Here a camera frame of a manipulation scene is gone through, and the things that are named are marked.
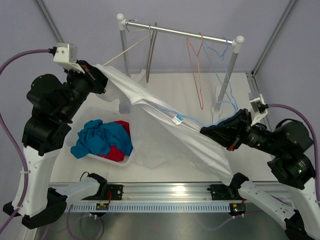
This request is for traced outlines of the light blue white-shirt hanger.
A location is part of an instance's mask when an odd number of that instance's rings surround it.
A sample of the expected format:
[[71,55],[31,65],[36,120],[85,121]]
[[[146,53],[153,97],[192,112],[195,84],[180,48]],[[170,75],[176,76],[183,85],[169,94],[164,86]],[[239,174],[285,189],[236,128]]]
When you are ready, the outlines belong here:
[[[217,104],[230,106],[227,114],[223,114],[223,110],[217,110]],[[210,101],[209,105],[204,103],[196,103],[194,99],[174,99],[170,103],[153,103],[152,106],[164,113],[167,116],[178,117],[184,122],[194,122],[201,127],[216,126],[224,120],[233,117],[239,110],[239,105],[236,101],[221,100]]]

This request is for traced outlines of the white t shirt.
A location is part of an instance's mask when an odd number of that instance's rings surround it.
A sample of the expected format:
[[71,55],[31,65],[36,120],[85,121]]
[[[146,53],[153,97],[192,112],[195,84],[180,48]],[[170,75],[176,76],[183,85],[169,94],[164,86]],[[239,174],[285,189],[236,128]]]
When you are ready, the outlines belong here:
[[96,65],[107,78],[106,102],[126,103],[133,145],[130,158],[153,170],[172,160],[185,159],[195,169],[219,177],[230,185],[234,174],[220,145],[200,132],[201,126],[187,117],[177,122],[178,112],[145,87],[112,66]]

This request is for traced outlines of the blue t shirt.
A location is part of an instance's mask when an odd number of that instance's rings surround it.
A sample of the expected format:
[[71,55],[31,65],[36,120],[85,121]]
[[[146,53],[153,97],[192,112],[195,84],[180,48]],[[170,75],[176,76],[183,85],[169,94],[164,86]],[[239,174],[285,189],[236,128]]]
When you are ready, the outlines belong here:
[[89,154],[95,156],[108,154],[110,149],[107,141],[114,141],[109,131],[114,130],[116,127],[114,125],[107,127],[104,124],[107,123],[104,123],[101,119],[91,120],[78,132],[78,140],[70,148],[70,152],[75,158],[80,159]]

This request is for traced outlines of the red t shirt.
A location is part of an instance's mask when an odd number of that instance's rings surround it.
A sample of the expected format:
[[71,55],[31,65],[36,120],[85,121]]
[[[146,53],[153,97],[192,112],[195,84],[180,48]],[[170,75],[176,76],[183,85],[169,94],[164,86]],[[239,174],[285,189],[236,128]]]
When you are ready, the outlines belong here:
[[114,141],[108,140],[106,143],[109,145],[108,154],[98,154],[99,157],[108,159],[113,162],[122,162],[125,156],[129,156],[133,150],[130,125],[123,120],[117,120],[104,124],[106,127],[115,126],[109,133],[114,138]]

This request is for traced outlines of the pink hanger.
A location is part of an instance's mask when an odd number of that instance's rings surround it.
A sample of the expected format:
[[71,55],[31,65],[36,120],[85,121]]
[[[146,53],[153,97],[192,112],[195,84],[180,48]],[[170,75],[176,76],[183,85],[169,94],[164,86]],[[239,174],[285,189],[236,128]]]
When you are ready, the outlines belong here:
[[[188,58],[189,58],[189,63],[190,67],[192,70],[192,76],[193,76],[193,81],[194,81],[194,86],[196,90],[196,95],[199,103],[199,107],[201,110],[204,109],[204,97],[202,94],[202,80],[201,80],[201,70],[200,70],[200,54],[201,54],[201,49],[204,45],[204,37],[203,34],[200,32],[199,33],[201,36],[201,42],[198,50],[195,50],[191,40],[189,38],[186,39],[186,46],[187,46],[187,53],[188,53]],[[196,65],[193,63],[193,57],[192,54],[194,54],[196,58]]]

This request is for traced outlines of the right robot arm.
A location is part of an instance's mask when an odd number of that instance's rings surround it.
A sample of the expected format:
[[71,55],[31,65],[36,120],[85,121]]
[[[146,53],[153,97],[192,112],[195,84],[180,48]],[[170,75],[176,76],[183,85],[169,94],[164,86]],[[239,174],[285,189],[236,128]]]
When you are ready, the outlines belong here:
[[320,201],[317,198],[317,172],[305,151],[316,145],[305,125],[294,119],[281,121],[274,131],[255,123],[247,109],[217,125],[204,126],[200,133],[228,151],[241,145],[262,151],[274,158],[267,162],[271,173],[290,193],[294,207],[285,205],[258,187],[242,173],[234,174],[226,193],[232,199],[254,203],[282,226],[290,240],[320,238]]

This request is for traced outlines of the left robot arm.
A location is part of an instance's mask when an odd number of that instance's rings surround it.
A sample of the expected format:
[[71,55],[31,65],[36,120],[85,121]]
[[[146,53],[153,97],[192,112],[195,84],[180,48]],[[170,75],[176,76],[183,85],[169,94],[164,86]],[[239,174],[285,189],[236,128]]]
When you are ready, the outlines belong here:
[[3,211],[22,216],[21,222],[28,229],[56,222],[67,207],[80,200],[101,200],[107,195],[107,180],[95,173],[66,187],[49,186],[74,115],[90,93],[103,94],[108,82],[86,61],[79,60],[78,65],[81,71],[68,70],[66,82],[53,74],[37,77],[26,95],[33,106],[22,134],[27,170],[21,173],[15,199],[5,204]]

